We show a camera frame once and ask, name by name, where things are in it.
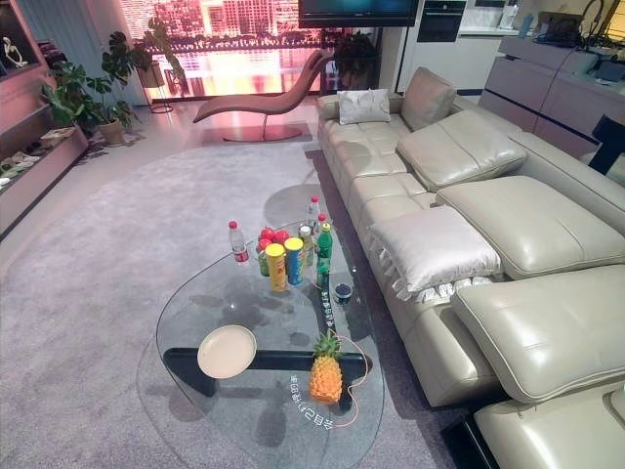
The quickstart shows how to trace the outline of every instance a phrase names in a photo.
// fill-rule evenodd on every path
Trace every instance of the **sofa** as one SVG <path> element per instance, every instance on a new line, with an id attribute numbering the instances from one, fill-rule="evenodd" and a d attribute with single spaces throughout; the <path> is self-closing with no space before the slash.
<path id="1" fill-rule="evenodd" d="M 622 467 L 625 188 L 424 68 L 389 109 L 321 97 L 318 141 L 430 405 L 494 402 L 501 467 Z"/>

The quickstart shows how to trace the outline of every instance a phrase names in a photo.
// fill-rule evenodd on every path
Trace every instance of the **glass coffee table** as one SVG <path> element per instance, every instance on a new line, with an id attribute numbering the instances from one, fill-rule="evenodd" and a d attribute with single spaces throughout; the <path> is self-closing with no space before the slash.
<path id="1" fill-rule="evenodd" d="M 299 226 L 284 229 L 294 235 Z M 331 316 L 324 308 L 326 294 L 315 284 L 314 267 L 299 285 L 273 292 L 256 259 L 237 263 L 229 254 L 185 283 L 158 321 L 156 344 L 174 381 L 259 467 L 352 467 L 378 431 L 384 383 L 371 318 L 347 246 L 334 229 L 332 235 Z M 248 250 L 254 252 L 254 243 Z M 345 305 L 332 294 L 338 283 L 354 291 Z M 197 349 L 207 334 L 227 324 L 253 332 L 256 356 L 240 374 L 213 379 L 200 370 Z M 368 368 L 364 382 L 353 388 L 352 400 L 345 387 L 361 381 L 365 359 L 343 340 L 344 391 L 336 405 L 320 404 L 308 393 L 313 346 L 328 326 L 358 345 Z"/>

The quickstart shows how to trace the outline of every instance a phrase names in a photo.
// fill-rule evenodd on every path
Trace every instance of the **blue can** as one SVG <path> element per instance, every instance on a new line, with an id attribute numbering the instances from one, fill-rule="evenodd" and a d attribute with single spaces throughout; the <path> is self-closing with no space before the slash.
<path id="1" fill-rule="evenodd" d="M 291 285 L 302 283 L 304 279 L 304 242 L 298 237 L 284 241 L 286 248 L 286 279 Z"/>

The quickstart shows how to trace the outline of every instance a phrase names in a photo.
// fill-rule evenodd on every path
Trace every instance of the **gray carpet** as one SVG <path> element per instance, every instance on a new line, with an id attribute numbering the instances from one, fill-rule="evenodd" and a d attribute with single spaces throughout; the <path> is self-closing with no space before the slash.
<path id="1" fill-rule="evenodd" d="M 0 292 L 2 467 L 255 467 L 171 380 L 156 322 L 182 283 L 228 251 L 229 219 L 251 237 L 304 218 L 319 191 L 361 272 L 387 387 L 378 437 L 356 467 L 452 467 L 439 430 L 459 410 L 427 406 L 311 143 L 158 160 L 107 184 L 31 243 Z"/>

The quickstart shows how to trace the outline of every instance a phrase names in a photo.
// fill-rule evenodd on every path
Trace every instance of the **wall oven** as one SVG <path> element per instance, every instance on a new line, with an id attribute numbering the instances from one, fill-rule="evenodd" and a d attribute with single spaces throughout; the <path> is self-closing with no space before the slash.
<path id="1" fill-rule="evenodd" d="M 417 42 L 455 42 L 466 4 L 456 0 L 427 0 Z"/>

